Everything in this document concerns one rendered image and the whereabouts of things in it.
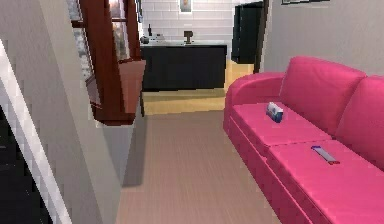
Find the black kitchen counter cabinet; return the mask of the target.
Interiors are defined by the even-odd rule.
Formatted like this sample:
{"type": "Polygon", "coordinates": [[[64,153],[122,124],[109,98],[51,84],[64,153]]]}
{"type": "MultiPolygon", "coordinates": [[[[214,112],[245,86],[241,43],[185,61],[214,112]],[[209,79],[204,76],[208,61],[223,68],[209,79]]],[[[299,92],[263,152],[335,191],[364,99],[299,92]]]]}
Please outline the black kitchen counter cabinet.
{"type": "Polygon", "coordinates": [[[224,44],[142,45],[145,92],[223,88],[224,44]]]}

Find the blue and white box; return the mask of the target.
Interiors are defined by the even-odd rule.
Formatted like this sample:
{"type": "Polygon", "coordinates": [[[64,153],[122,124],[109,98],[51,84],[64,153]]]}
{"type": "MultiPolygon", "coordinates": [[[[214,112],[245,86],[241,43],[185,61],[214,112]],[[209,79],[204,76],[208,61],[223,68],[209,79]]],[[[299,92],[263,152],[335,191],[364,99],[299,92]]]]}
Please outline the blue and white box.
{"type": "Polygon", "coordinates": [[[269,102],[266,107],[266,114],[276,123],[280,123],[283,118],[283,109],[277,104],[269,102]]]}

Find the black fridge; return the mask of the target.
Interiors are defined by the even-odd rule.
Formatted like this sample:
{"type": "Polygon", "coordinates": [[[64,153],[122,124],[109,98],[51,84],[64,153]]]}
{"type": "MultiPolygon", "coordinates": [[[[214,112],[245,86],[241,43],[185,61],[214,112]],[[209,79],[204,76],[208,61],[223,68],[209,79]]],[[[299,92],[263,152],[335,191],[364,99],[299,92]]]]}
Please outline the black fridge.
{"type": "Polygon", "coordinates": [[[231,59],[238,64],[253,64],[257,48],[263,2],[235,7],[231,59]]]}

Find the pink sofa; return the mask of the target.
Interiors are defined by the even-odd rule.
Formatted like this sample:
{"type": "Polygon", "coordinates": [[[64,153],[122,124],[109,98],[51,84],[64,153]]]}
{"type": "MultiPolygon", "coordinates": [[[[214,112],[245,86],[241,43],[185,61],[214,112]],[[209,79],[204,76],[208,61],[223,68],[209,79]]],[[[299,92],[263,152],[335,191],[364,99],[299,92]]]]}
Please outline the pink sofa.
{"type": "Polygon", "coordinates": [[[384,224],[384,76],[296,56],[234,81],[223,128],[281,224],[384,224]]]}

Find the grey remote control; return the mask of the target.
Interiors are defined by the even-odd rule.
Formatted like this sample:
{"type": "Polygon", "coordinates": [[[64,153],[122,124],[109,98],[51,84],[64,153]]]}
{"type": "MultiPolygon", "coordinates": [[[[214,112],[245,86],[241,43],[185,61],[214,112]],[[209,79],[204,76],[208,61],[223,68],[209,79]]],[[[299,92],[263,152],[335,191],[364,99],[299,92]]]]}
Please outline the grey remote control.
{"type": "Polygon", "coordinates": [[[312,146],[312,150],[314,150],[318,155],[320,155],[328,164],[339,164],[339,161],[336,160],[332,155],[330,155],[326,150],[324,150],[320,146],[312,146]]]}

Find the dark framed wall picture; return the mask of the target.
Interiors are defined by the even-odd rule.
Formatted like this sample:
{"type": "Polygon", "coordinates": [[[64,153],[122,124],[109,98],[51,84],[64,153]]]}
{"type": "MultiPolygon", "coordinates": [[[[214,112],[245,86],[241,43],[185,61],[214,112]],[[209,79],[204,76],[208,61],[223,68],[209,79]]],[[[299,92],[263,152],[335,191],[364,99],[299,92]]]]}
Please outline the dark framed wall picture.
{"type": "Polygon", "coordinates": [[[281,0],[282,5],[290,5],[290,4],[302,4],[302,3],[314,3],[314,2],[323,2],[330,0],[281,0]]]}

